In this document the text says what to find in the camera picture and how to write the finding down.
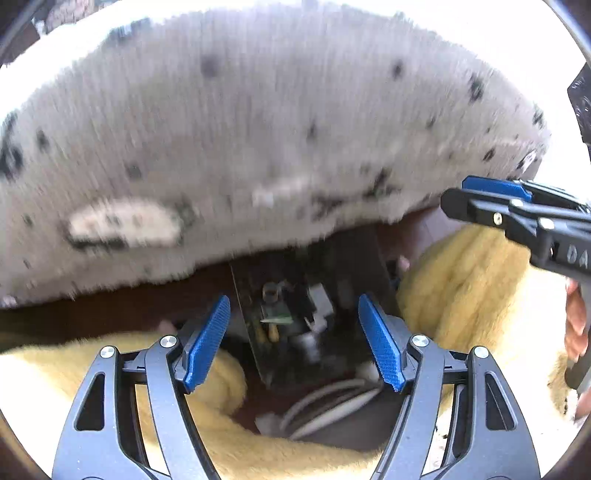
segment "small screw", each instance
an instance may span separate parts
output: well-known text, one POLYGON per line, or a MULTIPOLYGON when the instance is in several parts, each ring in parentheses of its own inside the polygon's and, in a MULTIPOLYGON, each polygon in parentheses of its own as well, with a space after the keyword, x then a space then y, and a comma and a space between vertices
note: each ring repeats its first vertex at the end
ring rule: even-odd
POLYGON ((415 335, 413 337, 413 344, 415 346, 427 346, 429 344, 429 339, 424 335, 415 335))
POLYGON ((552 220, 550 220, 549 218, 541 218, 539 221, 540 221, 540 226, 544 230, 554 230, 554 222, 552 220))
POLYGON ((104 346, 100 351, 100 355, 102 358, 111 358, 115 354, 115 347, 114 346, 104 346))
POLYGON ((160 339, 160 345, 164 348, 171 348, 177 344, 177 338, 174 335, 167 335, 160 339))
POLYGON ((474 349, 474 355, 476 355, 478 358, 486 358, 489 355, 488 349, 484 346, 477 346, 474 349))

